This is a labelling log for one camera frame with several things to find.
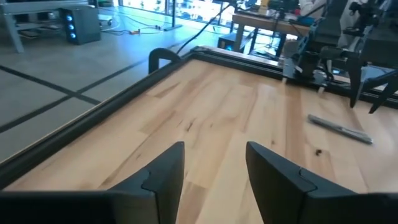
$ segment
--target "small wood knot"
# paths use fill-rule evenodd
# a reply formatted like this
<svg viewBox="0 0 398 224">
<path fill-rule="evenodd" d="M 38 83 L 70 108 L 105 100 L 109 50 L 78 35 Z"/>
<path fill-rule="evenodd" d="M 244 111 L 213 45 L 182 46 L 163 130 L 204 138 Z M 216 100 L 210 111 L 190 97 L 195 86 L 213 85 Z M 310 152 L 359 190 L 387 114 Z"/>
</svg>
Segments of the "small wood knot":
<svg viewBox="0 0 398 224">
<path fill-rule="evenodd" d="M 321 149 L 317 149 L 317 150 L 315 151 L 315 155 L 317 155 L 317 156 L 319 156 L 321 153 L 322 153 L 322 150 L 321 150 Z"/>
</svg>

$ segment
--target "black floor stripe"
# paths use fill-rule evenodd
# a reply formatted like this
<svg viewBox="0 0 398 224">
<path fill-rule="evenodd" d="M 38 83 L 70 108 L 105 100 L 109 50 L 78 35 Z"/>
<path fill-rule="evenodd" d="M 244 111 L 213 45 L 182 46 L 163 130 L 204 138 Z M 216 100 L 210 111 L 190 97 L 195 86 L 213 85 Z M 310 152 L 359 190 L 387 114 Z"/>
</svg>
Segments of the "black floor stripe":
<svg viewBox="0 0 398 224">
<path fill-rule="evenodd" d="M 91 103 L 91 104 L 94 104 L 94 105 L 97 105 L 98 103 L 100 103 L 99 100 L 90 98 L 90 97 L 88 97 L 88 96 L 83 96 L 83 95 L 81 95 L 81 94 L 79 94 L 79 93 L 77 93 L 77 92 L 75 92 L 75 91 L 71 91 L 71 90 L 69 90 L 69 89 L 67 89 L 67 88 L 64 88 L 64 87 L 62 87 L 62 86 L 56 85 L 56 84 L 54 84 L 54 83 L 50 83 L 50 82 L 48 82 L 48 81 L 45 81 L 45 80 L 42 80 L 42 79 L 33 77 L 33 76 L 31 76 L 31 75 L 28 75 L 28 74 L 25 74 L 25 73 L 22 73 L 22 72 L 18 72 L 18 71 L 14 70 L 14 69 L 7 68 L 7 67 L 2 66 L 2 65 L 0 65 L 0 70 L 3 70 L 3 71 L 5 71 L 5 72 L 7 72 L 7 73 L 10 73 L 10 74 L 12 74 L 12 75 L 18 76 L 18 77 L 20 77 L 20 78 L 24 78 L 24 79 L 26 79 L 26 80 L 29 80 L 29 81 L 32 81 L 32 82 L 41 84 L 41 85 L 43 85 L 43 86 L 49 87 L 49 88 L 51 88 L 51 89 L 53 89 L 53 90 L 60 91 L 60 92 L 66 94 L 66 95 L 68 95 L 68 96 L 76 97 L 76 98 L 78 98 L 79 100 L 83 100 L 83 101 L 85 101 L 85 102 L 87 102 L 87 103 Z"/>
<path fill-rule="evenodd" d="M 175 43 L 175 44 L 173 44 L 173 45 L 171 45 L 170 47 L 167 47 L 167 48 L 171 49 L 171 48 L 173 48 L 175 46 L 178 46 L 178 45 L 184 43 L 185 41 L 189 40 L 190 38 L 191 37 L 189 37 L 187 39 L 184 39 L 184 40 L 182 40 L 180 42 L 177 42 L 177 43 Z M 109 80 L 111 78 L 114 78 L 114 77 L 116 77 L 116 76 L 118 76 L 118 75 L 120 75 L 120 74 L 122 74 L 122 73 L 124 73 L 124 72 L 126 72 L 126 71 L 128 71 L 128 70 L 130 70 L 132 68 L 134 68 L 137 65 L 140 65 L 141 63 L 146 62 L 147 60 L 148 59 L 146 58 L 146 59 L 140 60 L 140 61 L 138 61 L 138 62 L 136 62 L 136 63 L 134 63 L 132 65 L 129 65 L 129 66 L 125 67 L 125 68 L 122 68 L 122 69 L 118 70 L 117 72 L 114 72 L 114 73 L 112 73 L 112 74 L 110 74 L 110 75 L 98 80 L 97 82 L 94 82 L 94 83 L 92 83 L 92 84 L 90 84 L 90 85 L 88 85 L 86 87 L 83 87 L 83 88 L 81 88 L 80 90 L 78 90 L 76 92 L 68 90 L 68 89 L 66 89 L 66 88 L 64 88 L 62 86 L 58 86 L 56 84 L 47 82 L 45 80 L 41 80 L 39 78 L 32 77 L 32 76 L 26 75 L 26 74 L 24 74 L 22 72 L 18 72 L 18 71 L 15 71 L 15 70 L 11 69 L 11 68 L 7 68 L 7 67 L 4 67 L 4 66 L 0 65 L 0 70 L 3 70 L 5 72 L 11 73 L 11 74 L 16 75 L 18 77 L 25 78 L 27 80 L 42 84 L 44 86 L 47 86 L 49 88 L 52 88 L 54 90 L 58 90 L 58 91 L 61 91 L 61 92 L 65 93 L 65 94 L 67 94 L 67 96 L 64 96 L 63 98 L 61 98 L 61 99 L 59 99 L 59 100 L 57 100 L 57 101 L 55 101 L 53 103 L 49 103 L 49 104 L 47 104 L 47 105 L 45 105 L 45 106 L 43 106 L 43 107 L 41 107 L 39 109 L 36 109 L 36 110 L 34 110 L 34 111 L 24 115 L 24 116 L 21 116 L 20 118 L 17 118 L 15 120 L 11 121 L 11 122 L 8 122 L 8 123 L 0 126 L 0 134 L 5 132 L 5 131 L 7 131 L 7 130 L 12 129 L 13 127 L 16 127 L 16 126 L 22 124 L 23 122 L 26 122 L 29 119 L 32 119 L 32 118 L 34 118 L 34 117 L 36 117 L 36 116 L 38 116 L 38 115 L 40 115 L 40 114 L 42 114 L 42 113 L 44 113 L 44 112 L 46 112 L 48 110 L 51 110 L 52 108 L 58 106 L 59 104 L 71 99 L 72 97 L 78 98 L 80 100 L 83 100 L 85 102 L 88 102 L 88 103 L 91 103 L 91 104 L 94 104 L 94 105 L 97 105 L 97 104 L 101 103 L 99 100 L 92 99 L 92 98 L 90 98 L 88 96 L 82 95 L 81 93 L 83 93 L 83 92 L 85 92 L 85 91 L 87 91 L 87 90 L 89 90 L 91 88 L 94 88 L 94 87 L 106 82 L 107 80 Z"/>
<path fill-rule="evenodd" d="M 37 115 L 40 115 L 40 114 L 48 111 L 49 109 L 52 109 L 52 108 L 58 106 L 59 104 L 65 102 L 65 101 L 67 101 L 69 99 L 71 99 L 71 96 L 64 96 L 63 98 L 61 98 L 61 99 L 59 99 L 59 100 L 57 100 L 55 102 L 47 104 L 47 105 L 45 105 L 45 106 L 43 106 L 43 107 L 41 107 L 41 108 L 39 108 L 37 110 L 34 110 L 34 111 L 32 111 L 32 112 L 30 112 L 28 114 L 25 114 L 24 116 L 21 116 L 21 117 L 13 120 L 11 122 L 8 122 L 8 123 L 0 126 L 0 134 L 5 132 L 5 131 L 10 130 L 11 128 L 13 128 L 15 126 L 18 126 L 18 125 L 22 124 L 25 121 L 28 121 L 29 119 L 32 119 L 32 118 L 36 117 Z"/>
</svg>

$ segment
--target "gray tile floor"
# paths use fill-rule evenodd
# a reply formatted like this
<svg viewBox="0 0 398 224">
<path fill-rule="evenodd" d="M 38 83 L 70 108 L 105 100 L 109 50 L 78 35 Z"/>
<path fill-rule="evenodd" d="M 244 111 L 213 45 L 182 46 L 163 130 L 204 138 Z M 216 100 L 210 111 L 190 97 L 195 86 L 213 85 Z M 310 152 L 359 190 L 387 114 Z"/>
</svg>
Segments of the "gray tile floor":
<svg viewBox="0 0 398 224">
<path fill-rule="evenodd" d="M 168 22 L 168 17 L 135 9 L 120 10 L 147 24 L 168 25 L 162 22 Z M 119 29 L 143 26 L 123 16 L 115 19 L 120 22 Z M 157 47 L 177 50 L 198 32 L 189 26 L 191 22 L 182 22 L 182 28 L 158 34 L 116 36 L 103 33 L 101 41 L 81 46 L 66 43 L 61 34 L 25 40 L 23 54 L 15 53 L 8 37 L 0 35 L 0 66 L 11 69 L 0 70 L 0 161 L 94 107 L 84 98 L 79 97 L 79 100 L 74 96 L 82 94 L 94 101 L 103 101 L 144 78 L 151 50 Z M 182 53 L 196 45 L 216 45 L 218 36 L 204 32 Z M 76 95 L 32 82 L 18 73 Z"/>
</svg>

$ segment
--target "wooden table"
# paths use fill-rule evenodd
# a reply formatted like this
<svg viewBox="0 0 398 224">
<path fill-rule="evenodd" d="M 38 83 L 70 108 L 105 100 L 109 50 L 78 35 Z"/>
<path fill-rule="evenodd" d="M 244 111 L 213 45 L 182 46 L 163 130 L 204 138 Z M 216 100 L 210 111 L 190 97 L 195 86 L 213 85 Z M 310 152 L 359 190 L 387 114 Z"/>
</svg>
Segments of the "wooden table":
<svg viewBox="0 0 398 224">
<path fill-rule="evenodd" d="M 398 191 L 397 111 L 368 114 L 369 103 L 348 101 L 192 60 L 5 190 L 108 189 L 185 141 L 177 223 L 260 224 L 245 164 L 246 142 L 256 141 L 355 192 Z M 309 113 L 363 130 L 374 145 L 310 124 Z"/>
<path fill-rule="evenodd" d="M 274 19 L 265 19 L 256 16 L 248 16 L 243 14 L 234 14 L 232 16 L 232 22 L 239 24 L 238 31 L 236 33 L 236 41 L 233 47 L 235 52 L 239 52 L 239 48 L 242 43 L 243 38 L 243 31 L 244 26 L 251 26 L 255 27 L 256 30 L 254 31 L 254 36 L 257 35 L 258 29 L 266 29 L 266 30 L 273 30 L 275 26 Z M 275 32 L 281 32 L 283 34 L 292 34 L 292 35 L 306 35 L 309 30 L 309 27 L 305 26 L 292 26 L 286 21 L 279 21 L 276 29 L 273 30 Z"/>
</svg>

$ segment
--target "silver pen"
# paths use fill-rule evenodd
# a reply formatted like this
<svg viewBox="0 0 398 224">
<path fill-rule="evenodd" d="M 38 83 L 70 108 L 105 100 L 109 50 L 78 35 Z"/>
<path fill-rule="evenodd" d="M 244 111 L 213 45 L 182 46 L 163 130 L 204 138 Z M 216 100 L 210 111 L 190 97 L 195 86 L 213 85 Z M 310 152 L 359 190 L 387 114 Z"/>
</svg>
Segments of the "silver pen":
<svg viewBox="0 0 398 224">
<path fill-rule="evenodd" d="M 327 121 L 325 119 L 319 118 L 317 116 L 314 116 L 312 114 L 308 115 L 308 120 L 311 121 L 314 124 L 317 124 L 319 126 L 322 126 L 324 128 L 327 128 L 329 130 L 335 131 L 337 133 L 340 133 L 344 136 L 347 136 L 349 138 L 361 141 L 366 144 L 373 144 L 373 139 L 370 138 L 366 133 L 362 131 L 355 131 L 351 130 L 348 128 L 344 128 L 338 124 L 332 123 L 330 121 Z"/>
</svg>

